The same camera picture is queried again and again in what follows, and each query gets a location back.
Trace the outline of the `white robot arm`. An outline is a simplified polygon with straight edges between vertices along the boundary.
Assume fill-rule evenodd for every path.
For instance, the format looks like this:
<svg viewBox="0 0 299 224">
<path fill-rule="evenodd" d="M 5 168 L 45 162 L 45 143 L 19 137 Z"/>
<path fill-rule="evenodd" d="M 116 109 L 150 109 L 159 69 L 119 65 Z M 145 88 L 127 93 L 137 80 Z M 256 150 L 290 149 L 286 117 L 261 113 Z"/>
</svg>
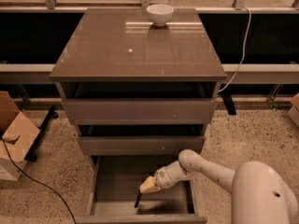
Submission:
<svg viewBox="0 0 299 224">
<path fill-rule="evenodd" d="M 169 189 L 202 174 L 231 194 L 232 224 L 291 224 L 298 213 L 293 191 L 276 170 L 260 161 L 246 161 L 235 169 L 207 161 L 185 149 L 178 160 L 158 169 L 139 187 L 141 194 Z"/>
</svg>

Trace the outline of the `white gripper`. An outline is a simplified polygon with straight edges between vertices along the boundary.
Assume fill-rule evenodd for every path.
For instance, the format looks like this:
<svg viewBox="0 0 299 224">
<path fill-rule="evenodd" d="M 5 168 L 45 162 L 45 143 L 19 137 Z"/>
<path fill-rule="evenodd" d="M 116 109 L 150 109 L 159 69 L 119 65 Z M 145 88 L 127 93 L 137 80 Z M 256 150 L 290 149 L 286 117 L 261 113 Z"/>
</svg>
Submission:
<svg viewBox="0 0 299 224">
<path fill-rule="evenodd" d="M 160 189 L 169 189 L 173 187 L 175 183 L 169 177 L 166 168 L 160 168 L 155 172 L 154 177 L 149 176 L 139 187 L 141 194 L 148 194 L 159 191 Z"/>
</svg>

